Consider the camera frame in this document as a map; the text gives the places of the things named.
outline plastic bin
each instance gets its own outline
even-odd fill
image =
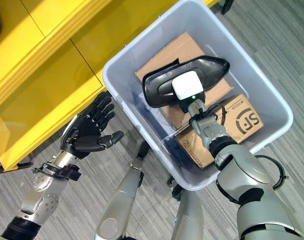
[[[211,183],[218,171],[213,164],[198,168],[175,140],[166,140],[175,130],[159,109],[146,104],[135,76],[142,65],[184,32],[205,53],[230,62],[225,79],[234,90],[229,96],[244,94],[261,117],[264,127],[242,143],[252,153],[284,134],[293,115],[279,92],[211,10],[200,0],[179,1],[108,61],[103,81],[176,181],[187,190],[197,191]]]

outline yellow shelf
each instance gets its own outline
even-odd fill
[[[203,0],[209,7],[219,0]],[[105,63],[177,0],[113,1],[94,16],[72,41],[91,69],[98,73]]]
[[[8,171],[104,89],[69,40],[0,105],[0,162]]]
[[[0,0],[0,105],[110,1]]]
[[[3,168],[15,169],[103,91],[104,64],[175,2],[0,0]]]

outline black cable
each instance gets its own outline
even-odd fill
[[[268,159],[268,160],[270,160],[271,162],[273,162],[277,166],[277,168],[278,168],[278,170],[280,172],[280,177],[279,177],[278,181],[276,182],[276,184],[273,186],[273,189],[274,190],[279,189],[284,184],[285,179],[288,179],[288,176],[285,175],[285,170],[284,170],[284,167],[282,166],[282,164],[280,164],[280,162],[278,162],[277,160],[271,158],[270,156],[255,155],[255,157],[257,159],[259,159],[259,158]]]

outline gray robot arm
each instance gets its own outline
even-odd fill
[[[58,206],[59,197],[68,180],[80,177],[76,163],[90,152],[102,151],[117,143],[124,135],[117,131],[101,136],[108,121],[115,115],[110,111],[111,96],[99,94],[93,103],[68,125],[61,140],[57,156],[34,169],[37,174],[33,189],[25,197],[21,209],[8,225],[0,240],[32,240],[41,226]]]
[[[203,101],[189,106],[193,117],[205,110]],[[247,148],[235,143],[213,116],[193,120],[191,125],[202,138],[221,171],[216,184],[231,202],[239,204],[237,226],[242,240],[304,239],[293,214],[272,188],[266,169]]]

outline brown cardboard box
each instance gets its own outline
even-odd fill
[[[224,126],[237,143],[242,142],[263,127],[257,112],[244,95],[234,97],[224,106],[227,112]],[[216,114],[218,115],[217,122],[220,124],[222,110],[219,109]],[[203,147],[201,138],[193,129],[177,136],[177,141],[200,168],[204,168],[214,161],[211,153]]]
[[[185,32],[152,57],[136,72],[136,76],[142,81],[145,74],[167,65],[177,58],[179,58],[180,63],[183,63],[201,55],[204,55],[202,49],[194,39]],[[205,105],[211,106],[232,89],[233,88],[222,79],[212,89],[205,92]],[[178,105],[164,106],[162,107],[162,111],[177,129],[188,122],[190,118],[189,114],[183,113]]]

